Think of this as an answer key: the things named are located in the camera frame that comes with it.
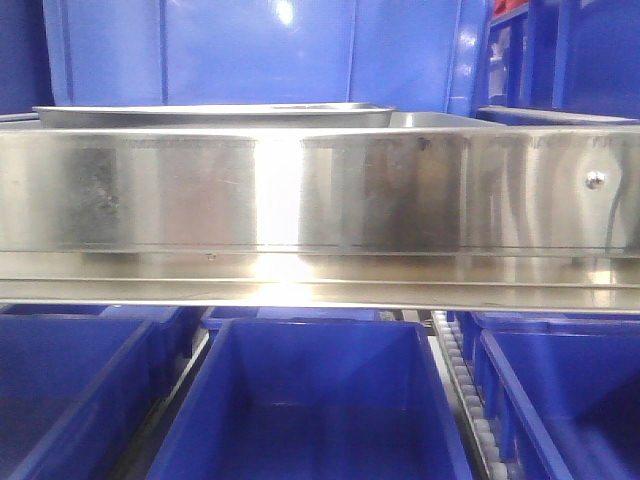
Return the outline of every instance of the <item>stainless steel tray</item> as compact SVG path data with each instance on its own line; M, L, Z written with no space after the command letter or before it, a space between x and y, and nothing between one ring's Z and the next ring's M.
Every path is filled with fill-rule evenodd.
M532 108L500 107L497 105L480 107L477 114L485 120L507 122L510 125L640 125L640 120L637 118L557 112Z
M33 130L42 128L37 113L0 115L0 130Z
M45 128L387 127L393 108L367 103L35 107Z
M393 112L390 128L497 127L502 124L439 112Z

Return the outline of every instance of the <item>stainless steel shelf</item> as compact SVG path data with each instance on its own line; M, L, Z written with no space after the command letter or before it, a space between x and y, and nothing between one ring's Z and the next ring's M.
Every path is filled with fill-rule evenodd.
M640 311L638 127L6 130L0 206L0 301Z
M2 253L0 302L638 311L640 260Z

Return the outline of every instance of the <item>blue plastic bin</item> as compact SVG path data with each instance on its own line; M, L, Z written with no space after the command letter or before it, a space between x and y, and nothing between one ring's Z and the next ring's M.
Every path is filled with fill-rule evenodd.
M488 0L44 0L58 105L366 101L468 115Z
M485 414L526 480L640 478L640 336L482 332Z
M147 478L472 476L422 326L232 320Z
M290 320L292 318L380 320L380 311L375 308L316 308L316 307L212 307L205 315L208 318L270 318Z
M41 0L3 0L0 65L0 115L53 103Z
M447 320L458 325L460 335L456 340L462 357L472 368L477 357L483 355L480 335L484 329L525 333L640 333L640 316L630 314L450 311Z
M192 355L192 342L205 307L105 306L14 304L0 309L0 320L10 315L47 315L51 318L148 320L151 382L158 396L171 392Z
M145 322L0 318L0 478L98 480L154 399Z
M506 107L640 118L639 29L640 2L529 0L492 21L479 96Z

